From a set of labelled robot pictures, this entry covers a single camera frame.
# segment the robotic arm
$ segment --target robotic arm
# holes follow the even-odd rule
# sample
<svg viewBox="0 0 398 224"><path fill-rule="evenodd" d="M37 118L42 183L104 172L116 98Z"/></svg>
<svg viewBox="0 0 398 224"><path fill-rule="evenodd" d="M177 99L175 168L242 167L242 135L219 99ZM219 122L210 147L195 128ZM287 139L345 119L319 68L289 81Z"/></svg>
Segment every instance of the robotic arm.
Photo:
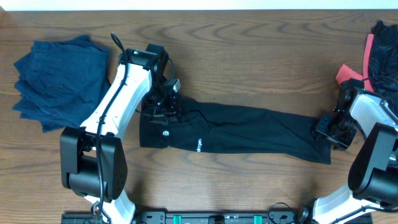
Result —
<svg viewBox="0 0 398 224"><path fill-rule="evenodd" d="M355 135L355 124L366 142L349 172L348 184L331 195L315 200L297 218L294 212L269 213L136 213L134 204L123 190L127 179L127 162L122 140L128 122L142 101L142 111L159 124L180 122L180 82L163 76L169 55L163 46L149 44L145 51L127 49L119 58L114 82L95 112L80 128L65 128L60 138L62 184L96 205L100 200L98 158L85 155L96 150L96 131L100 121L101 163L103 168L104 204L102 220L95 223L145 224L225 224L263 223L345 223L375 210L398 206L398 169L396 139L398 119L379 96L366 92L363 82L349 80L340 87L334 117L324 116L313 134L346 149ZM126 66L127 78L119 94L100 119L117 92ZM64 215L62 223L86 223L90 217Z"/></svg>

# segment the wood grain surface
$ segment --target wood grain surface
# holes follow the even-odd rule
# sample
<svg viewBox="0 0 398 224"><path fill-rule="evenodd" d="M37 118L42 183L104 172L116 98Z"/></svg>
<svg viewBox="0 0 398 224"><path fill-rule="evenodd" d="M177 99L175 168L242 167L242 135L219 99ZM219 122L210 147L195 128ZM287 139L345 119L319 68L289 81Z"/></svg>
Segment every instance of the wood grain surface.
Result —
<svg viewBox="0 0 398 224"><path fill-rule="evenodd" d="M340 65L362 72L364 44L376 21L398 23L398 11L112 11L0 12L0 222L59 223L64 212L90 204L64 189L59 137L37 121L19 119L13 63L33 40L59 41L89 34L111 49L108 77L119 50L165 46L182 93L198 101L255 106L319 117L338 93ZM275 202L299 208L346 183L363 138L332 152L332 165L284 154L205 154L139 147L135 114L123 142L126 191L138 207L181 210L267 210ZM398 215L375 213L375 223Z"/></svg>

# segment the white background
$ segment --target white background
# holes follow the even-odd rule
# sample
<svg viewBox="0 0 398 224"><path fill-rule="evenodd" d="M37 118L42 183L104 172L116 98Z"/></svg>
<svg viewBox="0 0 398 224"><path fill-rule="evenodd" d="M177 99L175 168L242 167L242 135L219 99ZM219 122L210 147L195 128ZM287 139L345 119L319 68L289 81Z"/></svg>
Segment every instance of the white background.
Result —
<svg viewBox="0 0 398 224"><path fill-rule="evenodd" d="M0 6L6 11L398 9L398 0L0 0Z"/></svg>

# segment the blue fabric pile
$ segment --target blue fabric pile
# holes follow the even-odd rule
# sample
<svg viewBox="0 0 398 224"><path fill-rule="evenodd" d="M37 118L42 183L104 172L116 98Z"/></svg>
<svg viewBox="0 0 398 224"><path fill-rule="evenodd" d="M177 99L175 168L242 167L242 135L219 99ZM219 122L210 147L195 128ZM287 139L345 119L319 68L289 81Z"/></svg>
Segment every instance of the blue fabric pile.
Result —
<svg viewBox="0 0 398 224"><path fill-rule="evenodd" d="M14 110L23 119L40 121L44 133L79 127L109 89L108 54L88 35L64 42L34 41L31 53L14 64L20 74L15 88L22 97Z"/></svg>

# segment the wooden tabletop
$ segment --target wooden tabletop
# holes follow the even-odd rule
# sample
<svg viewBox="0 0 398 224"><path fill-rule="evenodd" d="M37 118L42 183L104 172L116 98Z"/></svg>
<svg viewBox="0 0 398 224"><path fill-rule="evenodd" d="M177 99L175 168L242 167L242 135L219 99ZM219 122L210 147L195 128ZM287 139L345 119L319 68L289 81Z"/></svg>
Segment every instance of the wooden tabletop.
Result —
<svg viewBox="0 0 398 224"><path fill-rule="evenodd" d="M38 121L19 119L12 106L19 74L13 63L33 40L89 34L111 49L108 77L119 49L161 44L173 58L182 93L198 101L254 106L319 117L332 111L345 63L362 73L366 36L376 21L398 23L398 11L0 11L0 222L59 223L64 212L90 204L61 185L59 137ZM299 208L347 182L363 144L333 151L332 165L284 154L206 154L139 147L135 114L123 142L129 167L126 192L141 208L267 210L275 202ZM398 215L374 213L375 223Z"/></svg>

